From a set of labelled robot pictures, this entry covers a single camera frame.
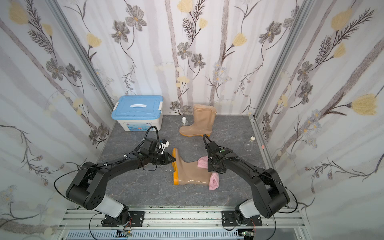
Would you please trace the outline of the pink cloth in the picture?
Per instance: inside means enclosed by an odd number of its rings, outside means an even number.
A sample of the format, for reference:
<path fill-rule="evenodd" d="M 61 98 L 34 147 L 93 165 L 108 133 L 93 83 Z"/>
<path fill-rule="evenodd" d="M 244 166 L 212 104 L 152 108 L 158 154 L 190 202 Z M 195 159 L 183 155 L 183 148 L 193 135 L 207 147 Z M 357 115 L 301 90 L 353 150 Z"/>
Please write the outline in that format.
<path fill-rule="evenodd" d="M 198 168 L 202 169 L 208 169 L 208 156 L 201 157 L 198 160 Z M 216 190 L 219 187 L 220 180 L 219 180 L 219 174 L 218 173 L 210 173 L 210 182 L 209 182 L 209 190 L 213 191 Z"/>

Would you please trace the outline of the tan rubber boot orange sole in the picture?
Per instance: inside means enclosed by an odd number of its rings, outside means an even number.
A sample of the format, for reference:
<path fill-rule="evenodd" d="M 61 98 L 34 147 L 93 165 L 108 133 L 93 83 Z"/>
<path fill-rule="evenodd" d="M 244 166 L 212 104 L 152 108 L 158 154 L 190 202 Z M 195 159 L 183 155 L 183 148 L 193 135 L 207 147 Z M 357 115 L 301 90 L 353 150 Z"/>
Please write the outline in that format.
<path fill-rule="evenodd" d="M 185 137 L 211 135 L 217 115 L 217 109 L 212 106 L 196 104 L 193 106 L 194 122 L 189 126 L 179 128 L 179 133 Z"/>

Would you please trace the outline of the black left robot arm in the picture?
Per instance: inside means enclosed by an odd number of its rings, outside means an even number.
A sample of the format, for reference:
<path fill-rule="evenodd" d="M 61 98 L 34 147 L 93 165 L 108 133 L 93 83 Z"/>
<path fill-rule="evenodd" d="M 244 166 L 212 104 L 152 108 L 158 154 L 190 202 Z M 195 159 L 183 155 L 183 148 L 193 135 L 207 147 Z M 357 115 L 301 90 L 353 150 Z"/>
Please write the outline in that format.
<path fill-rule="evenodd" d="M 85 163 L 66 191 L 66 197 L 90 211 L 105 215 L 103 227 L 123 227 L 132 219 L 129 207 L 106 195 L 108 182 L 126 172 L 143 169 L 146 165 L 168 165 L 176 159 L 165 151 L 166 140 L 144 140 L 143 144 L 120 160 L 94 164 Z"/>

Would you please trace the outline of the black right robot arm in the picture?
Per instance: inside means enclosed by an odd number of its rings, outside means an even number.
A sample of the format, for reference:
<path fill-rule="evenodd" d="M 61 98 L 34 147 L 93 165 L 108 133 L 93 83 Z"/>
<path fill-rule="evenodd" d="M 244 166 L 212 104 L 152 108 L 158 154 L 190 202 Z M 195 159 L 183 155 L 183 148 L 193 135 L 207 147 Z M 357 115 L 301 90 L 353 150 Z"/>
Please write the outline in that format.
<path fill-rule="evenodd" d="M 269 219 L 290 202 L 287 189 L 274 169 L 251 165 L 231 149 L 217 145 L 207 135 L 203 135 L 203 141 L 208 154 L 209 172 L 224 174 L 230 170 L 250 185 L 252 198 L 235 207 L 235 218 L 239 224 L 244 225 L 257 216 Z"/>

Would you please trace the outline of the glass flask with white stopper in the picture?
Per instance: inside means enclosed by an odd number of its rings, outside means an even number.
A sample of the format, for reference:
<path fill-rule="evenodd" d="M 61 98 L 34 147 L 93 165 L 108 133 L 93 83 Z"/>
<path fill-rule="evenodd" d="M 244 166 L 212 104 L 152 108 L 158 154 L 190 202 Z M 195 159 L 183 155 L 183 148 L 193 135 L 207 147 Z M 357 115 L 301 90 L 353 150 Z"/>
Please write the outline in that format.
<path fill-rule="evenodd" d="M 252 151 L 254 149 L 254 143 L 256 138 L 254 136 L 250 137 L 250 139 L 244 143 L 244 149 L 246 151 Z"/>

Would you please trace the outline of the blue lid storage box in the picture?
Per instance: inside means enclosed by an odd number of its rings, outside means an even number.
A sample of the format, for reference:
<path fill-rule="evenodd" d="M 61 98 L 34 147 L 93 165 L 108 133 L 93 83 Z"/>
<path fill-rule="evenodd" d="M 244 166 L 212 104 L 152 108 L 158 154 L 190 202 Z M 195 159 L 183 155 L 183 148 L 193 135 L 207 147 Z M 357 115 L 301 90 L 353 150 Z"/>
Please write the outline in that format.
<path fill-rule="evenodd" d="M 159 95 L 122 96 L 119 98 L 111 117 L 127 132 L 147 131 L 155 126 L 161 129 L 163 101 Z"/>

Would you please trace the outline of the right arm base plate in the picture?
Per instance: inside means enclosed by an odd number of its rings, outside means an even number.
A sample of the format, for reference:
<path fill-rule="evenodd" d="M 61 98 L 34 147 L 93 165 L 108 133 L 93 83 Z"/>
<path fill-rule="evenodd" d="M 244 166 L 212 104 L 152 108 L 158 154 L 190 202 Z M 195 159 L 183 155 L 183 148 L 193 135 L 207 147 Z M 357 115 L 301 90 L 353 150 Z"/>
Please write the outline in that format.
<path fill-rule="evenodd" d="M 239 211 L 222 211 L 221 217 L 224 227 L 261 227 L 263 225 L 260 215 L 246 218 Z"/>

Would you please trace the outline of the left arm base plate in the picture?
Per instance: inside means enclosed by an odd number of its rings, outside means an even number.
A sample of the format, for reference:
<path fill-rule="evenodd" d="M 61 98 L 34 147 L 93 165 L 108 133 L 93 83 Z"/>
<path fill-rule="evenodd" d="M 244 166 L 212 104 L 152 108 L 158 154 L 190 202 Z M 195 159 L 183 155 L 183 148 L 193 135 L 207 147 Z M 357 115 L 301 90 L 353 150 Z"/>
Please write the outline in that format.
<path fill-rule="evenodd" d="M 123 211 L 117 218 L 106 215 L 101 224 L 103 227 L 142 227 L 144 218 L 144 211 Z"/>

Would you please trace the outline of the aluminium front rail frame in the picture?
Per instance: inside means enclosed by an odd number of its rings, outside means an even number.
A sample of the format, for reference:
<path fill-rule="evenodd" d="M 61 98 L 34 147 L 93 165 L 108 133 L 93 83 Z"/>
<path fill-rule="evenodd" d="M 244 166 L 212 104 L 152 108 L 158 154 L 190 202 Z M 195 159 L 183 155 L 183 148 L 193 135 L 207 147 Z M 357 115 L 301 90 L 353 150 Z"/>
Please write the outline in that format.
<path fill-rule="evenodd" d="M 144 211 L 142 227 L 103 227 L 105 217 L 97 212 L 83 208 L 67 210 L 55 240 L 64 240 L 70 230 L 121 230 L 123 234 L 132 234 L 134 230 L 213 230 L 238 231 L 243 240 L 309 240 L 310 235 L 299 212 L 290 213 L 281 210 L 270 219 L 261 217 L 261 227 L 224 227 L 222 211 L 233 211 L 234 207 L 131 207 L 131 211 Z"/>

